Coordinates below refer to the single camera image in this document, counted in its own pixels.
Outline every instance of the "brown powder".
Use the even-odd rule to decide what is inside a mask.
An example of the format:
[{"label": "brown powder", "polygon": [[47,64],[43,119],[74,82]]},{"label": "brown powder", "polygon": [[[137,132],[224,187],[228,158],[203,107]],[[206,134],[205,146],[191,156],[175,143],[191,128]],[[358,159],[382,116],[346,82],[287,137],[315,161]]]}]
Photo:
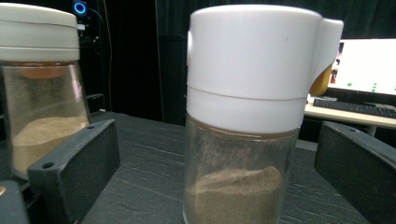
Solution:
[{"label": "brown powder", "polygon": [[200,177],[186,190],[189,224],[277,223],[281,205],[281,173],[225,169]]},{"label": "brown powder", "polygon": [[87,125],[86,117],[53,117],[36,119],[28,123],[12,139],[14,169],[27,175],[27,168],[30,165]]}]

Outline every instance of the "monitor screen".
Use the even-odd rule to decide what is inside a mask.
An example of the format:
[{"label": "monitor screen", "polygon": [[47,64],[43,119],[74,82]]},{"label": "monitor screen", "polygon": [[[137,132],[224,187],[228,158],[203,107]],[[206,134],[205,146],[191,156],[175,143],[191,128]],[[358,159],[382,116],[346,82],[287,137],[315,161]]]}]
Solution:
[{"label": "monitor screen", "polygon": [[343,39],[329,89],[396,95],[396,39]]}]

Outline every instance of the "computer monitor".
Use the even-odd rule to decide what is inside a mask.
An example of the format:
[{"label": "computer monitor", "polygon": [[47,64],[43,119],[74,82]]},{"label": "computer monitor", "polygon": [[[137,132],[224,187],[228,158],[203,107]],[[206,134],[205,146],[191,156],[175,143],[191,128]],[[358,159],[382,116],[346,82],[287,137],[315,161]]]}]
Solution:
[{"label": "computer monitor", "polygon": [[323,94],[351,103],[396,105],[396,39],[342,39]]}]

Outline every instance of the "clear plastic jar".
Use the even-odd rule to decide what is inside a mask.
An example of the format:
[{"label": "clear plastic jar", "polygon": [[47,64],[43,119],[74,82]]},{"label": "clear plastic jar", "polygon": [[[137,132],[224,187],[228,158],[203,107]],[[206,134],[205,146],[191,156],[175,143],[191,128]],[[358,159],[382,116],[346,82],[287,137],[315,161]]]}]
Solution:
[{"label": "clear plastic jar", "polygon": [[16,175],[89,124],[77,62],[0,62],[7,135]]},{"label": "clear plastic jar", "polygon": [[88,125],[78,68],[76,16],[47,7],[0,3],[0,75],[14,173]]},{"label": "clear plastic jar", "polygon": [[192,117],[186,127],[186,223],[277,223],[299,130],[234,133]]}]

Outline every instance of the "dispenser lid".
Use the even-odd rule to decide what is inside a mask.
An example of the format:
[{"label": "dispenser lid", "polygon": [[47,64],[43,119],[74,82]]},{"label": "dispenser lid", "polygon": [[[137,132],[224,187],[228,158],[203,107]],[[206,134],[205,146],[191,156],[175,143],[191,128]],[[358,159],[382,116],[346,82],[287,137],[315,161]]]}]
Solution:
[{"label": "dispenser lid", "polygon": [[0,21],[47,23],[76,27],[73,14],[48,7],[0,3]]},{"label": "dispenser lid", "polygon": [[333,62],[340,24],[295,7],[231,5],[192,13],[187,112],[233,132],[298,129],[314,59]]},{"label": "dispenser lid", "polygon": [[0,61],[79,59],[77,19],[47,7],[0,3]]}]

